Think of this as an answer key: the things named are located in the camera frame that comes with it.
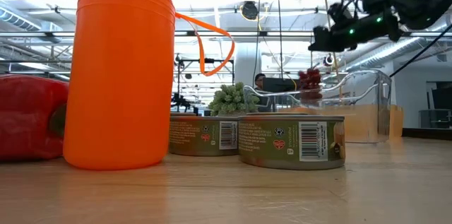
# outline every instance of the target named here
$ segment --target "computer monitor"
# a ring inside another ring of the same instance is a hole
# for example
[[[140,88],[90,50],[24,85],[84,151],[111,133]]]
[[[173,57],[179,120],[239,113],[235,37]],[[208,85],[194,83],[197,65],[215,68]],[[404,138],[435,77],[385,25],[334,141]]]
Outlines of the computer monitor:
[[[264,78],[262,90],[270,93],[284,93],[300,90],[301,84],[298,79],[287,78]]]

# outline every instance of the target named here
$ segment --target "wooden table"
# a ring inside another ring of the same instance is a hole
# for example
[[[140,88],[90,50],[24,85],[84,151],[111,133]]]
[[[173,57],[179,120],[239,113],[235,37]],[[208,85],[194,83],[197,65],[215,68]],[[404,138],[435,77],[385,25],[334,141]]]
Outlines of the wooden table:
[[[0,223],[452,223],[452,142],[347,144],[345,167],[167,156],[142,170],[0,165]]]

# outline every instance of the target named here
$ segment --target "clear plastic container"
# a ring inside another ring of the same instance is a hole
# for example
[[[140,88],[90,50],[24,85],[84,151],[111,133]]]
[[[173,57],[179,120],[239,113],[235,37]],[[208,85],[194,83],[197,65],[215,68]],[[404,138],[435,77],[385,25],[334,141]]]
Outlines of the clear plastic container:
[[[389,139],[391,79],[386,74],[378,70],[355,71],[337,85],[321,88],[320,99],[300,98],[308,91],[313,90],[267,93],[245,86],[246,110],[344,116],[346,142],[378,143]]]

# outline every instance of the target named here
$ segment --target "red bell pepper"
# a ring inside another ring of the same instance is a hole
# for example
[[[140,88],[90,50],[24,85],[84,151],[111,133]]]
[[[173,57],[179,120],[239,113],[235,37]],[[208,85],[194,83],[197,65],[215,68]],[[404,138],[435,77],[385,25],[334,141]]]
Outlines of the red bell pepper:
[[[66,82],[0,76],[0,161],[62,155],[68,91]]]

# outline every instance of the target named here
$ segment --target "ceiling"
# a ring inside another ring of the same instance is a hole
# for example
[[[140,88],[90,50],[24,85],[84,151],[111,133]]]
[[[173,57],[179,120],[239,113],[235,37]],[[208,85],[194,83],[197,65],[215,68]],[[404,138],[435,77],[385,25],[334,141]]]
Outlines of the ceiling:
[[[261,6],[261,20],[260,26],[262,30],[266,31],[306,31],[311,32],[312,28],[317,25],[328,25],[328,19],[325,13],[326,2],[329,5],[339,0],[172,0],[174,7],[180,13],[187,16],[191,16],[202,20],[203,22],[216,25],[232,32],[250,32],[254,33],[250,36],[241,35],[236,36],[235,40],[240,45],[241,42],[256,42],[256,31],[258,25],[256,21],[245,20],[240,13],[240,6],[245,1],[255,1],[256,4],[260,3]],[[52,22],[56,25],[57,29],[73,32],[76,24],[76,8],[77,0],[0,0],[0,7],[4,7],[20,14],[25,19],[28,19],[36,24],[40,24],[44,21]],[[177,31],[192,30],[192,27],[185,21],[177,20]],[[3,32],[18,32],[22,29],[5,23],[0,20],[0,31]],[[285,71],[293,71],[296,73],[299,70],[305,70],[311,66],[311,64],[317,64],[321,62],[326,56],[325,53],[314,52],[311,53],[307,50],[311,38],[311,33],[307,33],[305,37],[284,37],[282,41],[282,50],[280,48],[280,38],[276,36],[266,37],[265,40],[260,39],[259,45],[262,51],[262,70],[264,73],[278,74],[279,68],[276,59],[272,57],[272,54],[282,52],[283,61],[288,60],[284,65]],[[22,58],[27,59],[41,59],[51,58],[58,55],[59,59],[70,60],[72,54],[72,40],[71,35],[69,37],[62,37],[59,44],[54,44],[49,41],[44,41],[36,37],[3,37],[3,40],[8,40],[8,45],[13,43],[20,45],[26,50],[31,49],[34,56],[28,55]],[[178,54],[183,59],[198,59],[198,43],[194,37],[182,37],[176,36],[176,45],[174,47],[174,53]],[[388,40],[378,39],[373,42],[369,42],[360,45],[358,49],[351,52],[343,52],[337,54],[341,64],[346,65],[348,62],[353,62],[359,59],[363,54],[380,47],[388,42]],[[6,47],[3,43],[4,52],[0,52],[0,57],[3,59],[10,59],[11,57],[5,57],[5,52],[11,51],[11,48]],[[225,54],[230,48],[230,41],[227,41],[219,37],[203,37],[203,44],[208,57],[215,59],[224,58]],[[403,57],[398,58],[398,61],[408,60]],[[59,71],[70,70],[70,63],[58,64],[56,69],[55,64],[48,64],[49,70],[55,69]],[[13,68],[8,66],[8,69],[14,70],[31,70],[36,68],[30,68],[29,66],[21,66],[14,64]],[[187,87],[182,92],[189,96],[192,100],[195,99],[194,95],[203,96],[196,98],[200,102],[207,103],[213,97],[213,92],[217,90],[217,86],[222,83],[231,83],[232,74],[231,65],[228,68],[223,69],[217,76],[205,77],[199,74],[199,64],[193,63],[185,68],[184,73],[192,74],[192,79],[186,79],[184,75],[181,76],[181,87]]]

